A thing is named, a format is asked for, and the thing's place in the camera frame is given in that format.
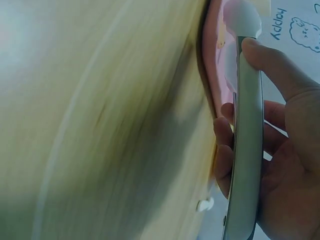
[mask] light wood surface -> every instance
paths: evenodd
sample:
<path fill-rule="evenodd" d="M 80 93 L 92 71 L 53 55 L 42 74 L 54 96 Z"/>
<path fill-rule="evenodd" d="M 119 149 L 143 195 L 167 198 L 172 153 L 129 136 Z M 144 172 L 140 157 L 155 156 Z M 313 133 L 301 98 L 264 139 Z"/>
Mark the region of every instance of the light wood surface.
<path fill-rule="evenodd" d="M 0 239 L 196 239 L 215 148 L 205 4 L 0 2 Z"/>

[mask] curved handle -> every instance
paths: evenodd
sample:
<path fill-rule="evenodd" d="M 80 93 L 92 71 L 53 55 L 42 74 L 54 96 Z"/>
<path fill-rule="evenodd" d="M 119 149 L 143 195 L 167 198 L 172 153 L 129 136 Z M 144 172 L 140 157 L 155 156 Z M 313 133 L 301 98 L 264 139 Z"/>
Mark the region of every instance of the curved handle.
<path fill-rule="evenodd" d="M 263 158 L 264 108 L 261 73 L 241 52 L 238 57 L 238 92 L 226 235 L 248 240 L 256 225 Z"/>

